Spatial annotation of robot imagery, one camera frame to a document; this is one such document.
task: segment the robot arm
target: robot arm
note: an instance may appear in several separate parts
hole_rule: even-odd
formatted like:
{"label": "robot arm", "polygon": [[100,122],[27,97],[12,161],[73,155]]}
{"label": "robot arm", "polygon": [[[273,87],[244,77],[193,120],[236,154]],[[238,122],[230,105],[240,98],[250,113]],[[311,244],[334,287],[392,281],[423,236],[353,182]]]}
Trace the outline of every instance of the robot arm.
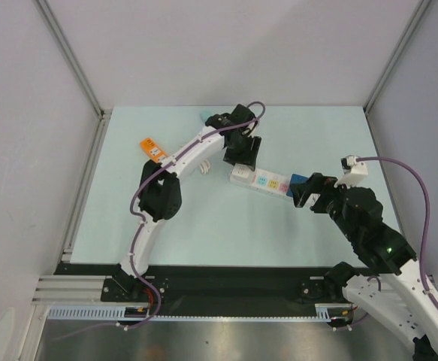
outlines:
{"label": "robot arm", "polygon": [[[160,229],[182,204],[180,182],[201,162],[227,148],[224,155],[226,162],[232,165],[238,162],[255,170],[261,139],[253,137],[248,126],[255,127],[262,114],[256,117],[249,107],[238,105],[230,114],[213,115],[197,136],[162,163],[152,160],[145,163],[140,188],[130,207],[132,214],[140,217],[140,225],[129,254],[120,263],[126,273],[133,275],[135,272],[132,267],[139,275],[147,271],[150,253]],[[140,211],[135,210],[137,200]]]}
{"label": "robot arm", "polygon": [[438,292],[431,283],[429,291],[424,289],[414,250],[400,233],[382,222],[382,204],[374,192],[362,187],[348,188],[361,180],[360,176],[348,174],[367,174],[364,164],[356,159],[342,160],[346,181],[314,173],[304,184],[292,184],[294,204],[302,208],[314,196],[311,211],[329,215],[358,258],[394,288],[407,309],[372,290],[366,279],[358,275],[342,285],[344,297],[364,308],[409,349],[415,348],[416,360],[438,359],[438,307],[429,297],[433,293],[438,302]]}

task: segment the white table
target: white table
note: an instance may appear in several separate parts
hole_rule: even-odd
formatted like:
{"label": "white table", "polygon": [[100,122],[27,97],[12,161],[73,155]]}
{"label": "white table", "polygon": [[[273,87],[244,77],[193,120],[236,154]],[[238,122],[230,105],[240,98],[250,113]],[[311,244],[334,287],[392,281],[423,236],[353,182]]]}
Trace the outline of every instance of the white table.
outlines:
{"label": "white table", "polygon": [[[114,108],[74,244],[71,262],[117,263],[128,251],[138,219],[128,212],[143,164],[140,141],[151,137],[171,154],[203,126],[201,111],[228,107]],[[267,107],[258,127],[257,166],[268,171],[339,177],[340,158],[376,151],[360,107]],[[232,184],[223,151],[207,175],[197,170],[181,185],[183,204],[165,225],[150,257],[155,265],[333,266],[362,263],[327,215]],[[363,182],[398,229],[379,164]]]}

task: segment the metal floor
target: metal floor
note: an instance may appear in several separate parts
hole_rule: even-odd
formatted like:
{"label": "metal floor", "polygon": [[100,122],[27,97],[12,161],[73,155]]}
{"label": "metal floor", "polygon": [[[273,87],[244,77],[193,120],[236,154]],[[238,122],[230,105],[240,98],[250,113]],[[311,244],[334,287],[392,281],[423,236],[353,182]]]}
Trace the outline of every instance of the metal floor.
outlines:
{"label": "metal floor", "polygon": [[332,332],[322,323],[160,321],[127,332],[105,327],[51,341],[91,324],[47,321],[35,361],[412,360],[373,319],[351,332]]}

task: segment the white wall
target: white wall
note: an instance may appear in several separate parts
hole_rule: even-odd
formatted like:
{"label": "white wall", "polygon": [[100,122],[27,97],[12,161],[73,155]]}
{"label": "white wall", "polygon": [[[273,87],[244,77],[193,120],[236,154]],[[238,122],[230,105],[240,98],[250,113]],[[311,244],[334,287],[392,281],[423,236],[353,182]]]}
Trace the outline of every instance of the white wall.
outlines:
{"label": "white wall", "polygon": [[0,1],[0,314],[16,308],[8,356],[58,254],[96,124],[32,1]]}
{"label": "white wall", "polygon": [[[379,152],[415,168],[430,193],[427,271],[438,285],[438,2],[410,44],[370,115]],[[414,178],[387,168],[409,241],[418,250],[424,198]]]}
{"label": "white wall", "polygon": [[50,0],[103,107],[363,105],[418,0]]}

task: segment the gray wall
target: gray wall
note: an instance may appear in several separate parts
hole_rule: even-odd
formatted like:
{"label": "gray wall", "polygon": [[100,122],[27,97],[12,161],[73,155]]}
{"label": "gray wall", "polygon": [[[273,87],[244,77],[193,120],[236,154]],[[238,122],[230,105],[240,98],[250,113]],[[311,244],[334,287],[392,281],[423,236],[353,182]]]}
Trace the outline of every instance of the gray wall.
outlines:
{"label": "gray wall", "polygon": [[16,310],[8,356],[57,255],[96,124],[32,1],[0,1],[0,314]]}
{"label": "gray wall", "polygon": [[[431,199],[427,272],[438,286],[438,0],[370,113],[384,156],[410,164],[424,178]],[[424,198],[414,178],[388,166],[397,207],[416,250],[424,222]]]}

